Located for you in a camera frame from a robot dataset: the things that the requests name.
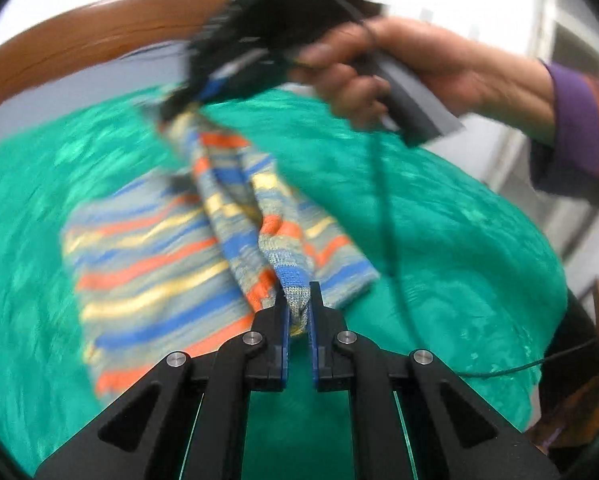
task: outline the purple sleeve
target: purple sleeve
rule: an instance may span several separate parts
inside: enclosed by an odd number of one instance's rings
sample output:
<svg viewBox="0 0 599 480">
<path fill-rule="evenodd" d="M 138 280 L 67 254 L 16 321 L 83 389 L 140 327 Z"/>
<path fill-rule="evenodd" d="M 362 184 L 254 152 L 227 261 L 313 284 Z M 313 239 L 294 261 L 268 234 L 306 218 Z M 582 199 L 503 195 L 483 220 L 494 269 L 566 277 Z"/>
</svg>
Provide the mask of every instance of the purple sleeve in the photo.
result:
<svg viewBox="0 0 599 480">
<path fill-rule="evenodd" d="M 555 88 L 555 146 L 532 142 L 531 180 L 547 193 L 599 206 L 599 108 L 582 75 L 547 66 Z"/>
</svg>

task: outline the green surface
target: green surface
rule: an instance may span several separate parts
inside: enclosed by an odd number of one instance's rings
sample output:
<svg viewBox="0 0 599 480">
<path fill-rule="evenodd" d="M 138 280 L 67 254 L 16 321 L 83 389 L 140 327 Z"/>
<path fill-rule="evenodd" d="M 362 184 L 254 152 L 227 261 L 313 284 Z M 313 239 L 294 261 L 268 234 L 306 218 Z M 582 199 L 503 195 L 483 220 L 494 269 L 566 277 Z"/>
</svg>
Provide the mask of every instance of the green surface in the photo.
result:
<svg viewBox="0 0 599 480">
<path fill-rule="evenodd" d="M 154 91 L 140 92 L 151 95 Z M 179 168 L 124 96 L 0 145 L 0 439 L 32 473 L 95 416 L 59 232 L 81 202 L 156 166 Z M 380 346 L 432 349 L 455 370 L 540 357 L 566 307 L 563 271 L 513 206 L 389 134 L 358 134 L 281 91 L 208 112 L 274 153 L 289 183 L 335 215 L 382 272 L 346 308 Z M 471 385 L 518 427 L 538 370 Z M 311 389 L 305 339 L 288 390 L 254 394 L 244 478 L 353 477 L 345 394 Z"/>
</svg>

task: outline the brown wooden panel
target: brown wooden panel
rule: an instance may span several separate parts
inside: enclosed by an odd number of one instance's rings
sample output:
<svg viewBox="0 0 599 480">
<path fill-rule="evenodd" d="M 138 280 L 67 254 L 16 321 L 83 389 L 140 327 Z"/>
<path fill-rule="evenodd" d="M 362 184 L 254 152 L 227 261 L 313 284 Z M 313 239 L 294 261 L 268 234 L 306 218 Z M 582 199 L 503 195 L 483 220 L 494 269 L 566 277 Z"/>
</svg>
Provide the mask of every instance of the brown wooden panel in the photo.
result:
<svg viewBox="0 0 599 480">
<path fill-rule="evenodd" d="M 0 46 L 0 104 L 142 46 L 185 40 L 224 2 L 104 0 L 39 23 Z"/>
</svg>

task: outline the striped sweater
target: striped sweater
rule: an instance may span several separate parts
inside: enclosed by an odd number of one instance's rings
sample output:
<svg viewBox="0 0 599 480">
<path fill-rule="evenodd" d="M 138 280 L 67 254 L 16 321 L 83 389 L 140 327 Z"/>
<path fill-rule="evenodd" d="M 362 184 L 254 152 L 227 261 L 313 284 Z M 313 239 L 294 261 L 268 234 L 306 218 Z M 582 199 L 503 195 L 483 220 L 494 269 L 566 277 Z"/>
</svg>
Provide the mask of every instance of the striped sweater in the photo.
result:
<svg viewBox="0 0 599 480">
<path fill-rule="evenodd" d="M 378 277 L 335 219 L 244 137 L 191 110 L 162 134 L 190 171 L 154 170 L 81 205 L 62 234 L 84 359 L 107 401 L 168 352 L 204 354 L 249 330 L 278 283 L 299 333 L 311 280 L 339 307 Z"/>
</svg>

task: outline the silver screw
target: silver screw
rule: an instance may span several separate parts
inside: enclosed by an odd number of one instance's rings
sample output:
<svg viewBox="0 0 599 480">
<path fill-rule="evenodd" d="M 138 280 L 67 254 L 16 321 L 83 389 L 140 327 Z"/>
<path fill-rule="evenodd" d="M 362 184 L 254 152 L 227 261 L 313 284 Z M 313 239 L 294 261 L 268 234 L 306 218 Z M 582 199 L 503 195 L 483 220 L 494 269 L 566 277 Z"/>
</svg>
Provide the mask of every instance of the silver screw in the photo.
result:
<svg viewBox="0 0 599 480">
<path fill-rule="evenodd" d="M 263 339 L 262 334 L 260 334 L 259 332 L 253 332 L 253 331 L 246 332 L 244 334 L 244 336 L 242 337 L 242 340 L 247 345 L 256 345 L 257 343 L 261 343 L 262 339 Z"/>
<path fill-rule="evenodd" d="M 337 341 L 345 345 L 352 345 L 357 340 L 357 334 L 350 330 L 342 330 L 337 334 Z"/>
<path fill-rule="evenodd" d="M 177 368 L 186 362 L 186 354 L 184 352 L 173 352 L 172 354 L 168 354 L 166 362 L 169 366 Z"/>
<path fill-rule="evenodd" d="M 413 354 L 413 358 L 420 365 L 429 365 L 433 362 L 433 354 L 428 352 L 428 350 L 418 350 Z"/>
</svg>

